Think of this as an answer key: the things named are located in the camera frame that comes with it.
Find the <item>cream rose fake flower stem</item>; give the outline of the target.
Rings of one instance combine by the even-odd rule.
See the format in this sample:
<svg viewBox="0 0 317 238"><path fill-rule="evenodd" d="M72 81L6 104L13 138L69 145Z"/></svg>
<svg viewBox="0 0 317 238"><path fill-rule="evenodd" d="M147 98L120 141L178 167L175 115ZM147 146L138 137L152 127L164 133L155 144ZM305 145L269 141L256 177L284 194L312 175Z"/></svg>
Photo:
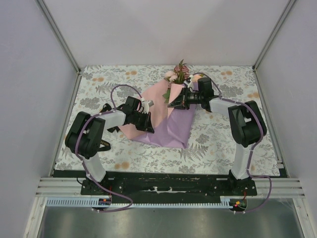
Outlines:
<svg viewBox="0 0 317 238"><path fill-rule="evenodd" d="M202 78L202 76L200 74L195 74L193 77L192 77L192 82L198 82L198 80Z"/></svg>

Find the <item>pink peony fake flower stem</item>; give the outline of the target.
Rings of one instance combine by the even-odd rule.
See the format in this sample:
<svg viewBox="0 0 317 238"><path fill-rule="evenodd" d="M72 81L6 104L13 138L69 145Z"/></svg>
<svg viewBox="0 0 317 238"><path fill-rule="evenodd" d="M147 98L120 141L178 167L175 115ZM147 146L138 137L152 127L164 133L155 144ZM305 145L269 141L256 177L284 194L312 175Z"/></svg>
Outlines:
<svg viewBox="0 0 317 238"><path fill-rule="evenodd" d="M168 71L165 76L164 80L168 82L168 87L166 92L163 94L164 102L168 103L169 102L169 96L170 96L170 91L171 91L171 85L174 83L178 78L178 74L175 71Z"/></svg>

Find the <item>dark pink fake flower stem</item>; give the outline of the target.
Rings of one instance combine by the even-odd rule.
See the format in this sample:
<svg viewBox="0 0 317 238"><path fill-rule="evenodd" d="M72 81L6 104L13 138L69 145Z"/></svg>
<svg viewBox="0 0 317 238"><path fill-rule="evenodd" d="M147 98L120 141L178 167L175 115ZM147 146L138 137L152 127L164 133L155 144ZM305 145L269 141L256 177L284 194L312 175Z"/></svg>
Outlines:
<svg viewBox="0 0 317 238"><path fill-rule="evenodd" d="M183 59L175 66L173 71L176 73L176 79L174 80L176 84L182 84L189 77L189 68Z"/></svg>

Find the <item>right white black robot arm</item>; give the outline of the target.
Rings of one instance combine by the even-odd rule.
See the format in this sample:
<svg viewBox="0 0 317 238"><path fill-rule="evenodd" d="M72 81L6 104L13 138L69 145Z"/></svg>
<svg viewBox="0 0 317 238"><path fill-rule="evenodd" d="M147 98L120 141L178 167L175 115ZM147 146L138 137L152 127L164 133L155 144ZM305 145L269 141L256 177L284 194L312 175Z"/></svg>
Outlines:
<svg viewBox="0 0 317 238"><path fill-rule="evenodd" d="M255 101L242 103L224 98L219 87L209 77L202 77L197 83L198 90L194 90L192 82L187 80L175 99L169 97L168 107L188 110L191 105L199 104L207 112L229 118L236 152L226 187L230 194L238 195L251 185L253 152L267 132L264 119Z"/></svg>

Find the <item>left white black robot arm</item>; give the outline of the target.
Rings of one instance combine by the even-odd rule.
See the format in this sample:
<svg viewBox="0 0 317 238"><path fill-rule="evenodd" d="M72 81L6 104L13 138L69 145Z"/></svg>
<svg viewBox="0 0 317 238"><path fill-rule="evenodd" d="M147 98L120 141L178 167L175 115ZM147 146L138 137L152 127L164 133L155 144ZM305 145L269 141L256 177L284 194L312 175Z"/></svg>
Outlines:
<svg viewBox="0 0 317 238"><path fill-rule="evenodd" d="M138 131L154 133L150 112L153 105L152 100L129 96L124 104L115 109L106 104L106 108L96 115L86 112L77 114L66 136L65 146L80 159L97 194L105 194L109 189L109 182L104 179L106 170L97 157L99 152L111 148L108 142L102 140L104 131L131 124Z"/></svg>

